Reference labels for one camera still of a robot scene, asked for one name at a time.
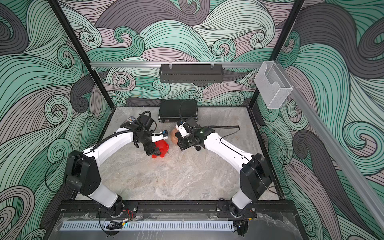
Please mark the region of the red piggy bank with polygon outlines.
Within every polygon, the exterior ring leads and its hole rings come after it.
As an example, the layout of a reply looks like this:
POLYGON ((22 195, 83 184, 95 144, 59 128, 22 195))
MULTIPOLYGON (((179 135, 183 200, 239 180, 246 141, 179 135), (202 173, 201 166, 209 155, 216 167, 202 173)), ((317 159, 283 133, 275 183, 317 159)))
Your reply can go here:
POLYGON ((166 153, 169 150, 168 143, 165 140, 160 140, 160 141, 155 142, 155 145, 158 148, 160 153, 157 155, 152 155, 152 158, 153 159, 156 159, 157 157, 164 158, 166 153))

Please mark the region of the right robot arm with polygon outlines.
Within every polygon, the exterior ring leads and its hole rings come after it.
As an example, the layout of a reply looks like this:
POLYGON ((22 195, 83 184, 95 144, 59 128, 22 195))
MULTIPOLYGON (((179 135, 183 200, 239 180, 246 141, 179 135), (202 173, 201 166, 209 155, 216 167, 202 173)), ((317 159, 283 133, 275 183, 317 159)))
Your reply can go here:
POLYGON ((190 147, 209 150, 240 174, 240 189, 229 200, 229 211, 235 218, 242 217, 246 206, 258 201, 269 190, 273 182, 272 174, 262 154, 253 155, 235 147, 210 127, 188 127, 181 124, 176 130, 175 136, 182 151, 190 147))

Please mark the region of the pink piggy bank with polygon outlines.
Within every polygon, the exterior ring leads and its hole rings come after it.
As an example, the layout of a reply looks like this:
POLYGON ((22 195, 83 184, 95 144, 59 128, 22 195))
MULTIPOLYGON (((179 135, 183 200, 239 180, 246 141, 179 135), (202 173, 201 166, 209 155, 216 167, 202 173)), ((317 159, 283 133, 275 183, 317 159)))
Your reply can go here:
POLYGON ((178 144, 179 137, 180 137, 180 132, 177 129, 173 129, 170 133, 170 138, 174 145, 178 144))

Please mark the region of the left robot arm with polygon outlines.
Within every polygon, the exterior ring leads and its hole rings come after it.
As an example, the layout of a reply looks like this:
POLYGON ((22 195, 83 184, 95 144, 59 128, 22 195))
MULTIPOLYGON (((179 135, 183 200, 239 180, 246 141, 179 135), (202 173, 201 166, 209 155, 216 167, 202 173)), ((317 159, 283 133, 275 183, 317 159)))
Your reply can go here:
POLYGON ((99 167, 130 143, 134 143, 136 147, 139 143, 143 144, 148 156, 161 156, 156 142, 166 140, 169 134, 167 130, 156 133, 150 129, 152 124, 151 120, 146 123, 141 123, 139 119, 128 120, 96 145, 81 152, 71 152, 65 167, 64 183, 104 206, 113 218, 121 216, 125 207, 123 199, 102 183, 99 167))

